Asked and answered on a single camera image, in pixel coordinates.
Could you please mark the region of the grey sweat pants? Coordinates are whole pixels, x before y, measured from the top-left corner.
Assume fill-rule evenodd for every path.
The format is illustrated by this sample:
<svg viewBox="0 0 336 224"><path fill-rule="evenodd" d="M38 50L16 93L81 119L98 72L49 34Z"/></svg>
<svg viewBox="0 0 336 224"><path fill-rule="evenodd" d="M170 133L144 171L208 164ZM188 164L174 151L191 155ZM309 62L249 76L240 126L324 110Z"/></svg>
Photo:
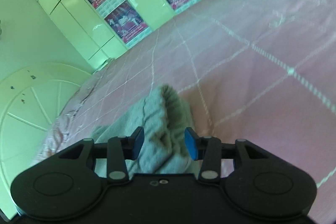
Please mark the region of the grey sweat pants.
<svg viewBox="0 0 336 224"><path fill-rule="evenodd" d="M97 127L91 138L105 143L130 136L143 127L145 140L137 160L127 160L129 176L136 173L198 175L199 163L190 158L185 129L193 127L190 105L169 85L155 88L111 125Z"/></svg>

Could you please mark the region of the pink checked pillow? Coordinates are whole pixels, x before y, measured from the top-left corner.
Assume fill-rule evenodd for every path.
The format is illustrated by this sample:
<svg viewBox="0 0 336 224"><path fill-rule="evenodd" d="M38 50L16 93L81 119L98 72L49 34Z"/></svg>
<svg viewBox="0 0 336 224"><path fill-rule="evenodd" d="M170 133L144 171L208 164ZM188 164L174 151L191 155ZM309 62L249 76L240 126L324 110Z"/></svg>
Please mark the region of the pink checked pillow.
<svg viewBox="0 0 336 224"><path fill-rule="evenodd" d="M64 106L53 122L42 143L41 149L32 161L35 165L60 152L71 143L71 139L84 128L87 122L97 118L106 94L105 85L108 66L95 72Z"/></svg>

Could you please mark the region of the cream wooden headboard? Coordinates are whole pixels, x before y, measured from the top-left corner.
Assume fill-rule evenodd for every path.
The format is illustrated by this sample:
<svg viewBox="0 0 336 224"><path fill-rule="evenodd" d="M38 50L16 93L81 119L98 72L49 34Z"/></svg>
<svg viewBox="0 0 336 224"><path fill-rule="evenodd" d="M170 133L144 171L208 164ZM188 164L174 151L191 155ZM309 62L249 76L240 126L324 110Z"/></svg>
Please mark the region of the cream wooden headboard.
<svg viewBox="0 0 336 224"><path fill-rule="evenodd" d="M62 63L25 67L1 81L1 211L17 211L10 185L27 169L48 130L90 73Z"/></svg>

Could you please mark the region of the pink checked bed sheet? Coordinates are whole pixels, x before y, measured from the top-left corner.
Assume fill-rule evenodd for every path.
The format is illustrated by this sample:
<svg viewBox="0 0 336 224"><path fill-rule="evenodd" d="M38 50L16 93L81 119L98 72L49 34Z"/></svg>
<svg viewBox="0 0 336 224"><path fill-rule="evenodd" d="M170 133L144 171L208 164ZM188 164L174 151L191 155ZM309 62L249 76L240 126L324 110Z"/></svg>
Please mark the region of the pink checked bed sheet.
<svg viewBox="0 0 336 224"><path fill-rule="evenodd" d="M98 116L69 145L168 84L199 135L248 139L309 173L310 217L335 223L335 0L202 0L106 66Z"/></svg>

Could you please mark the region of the lower left red poster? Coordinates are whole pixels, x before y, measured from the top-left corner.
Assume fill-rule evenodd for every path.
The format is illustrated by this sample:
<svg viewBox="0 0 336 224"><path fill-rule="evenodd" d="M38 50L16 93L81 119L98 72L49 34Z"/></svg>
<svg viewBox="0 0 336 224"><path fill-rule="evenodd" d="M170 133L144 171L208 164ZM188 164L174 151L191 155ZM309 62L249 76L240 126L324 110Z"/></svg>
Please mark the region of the lower left red poster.
<svg viewBox="0 0 336 224"><path fill-rule="evenodd" d="M128 1L122 2L110 12L105 21L128 48L152 33L151 28Z"/></svg>

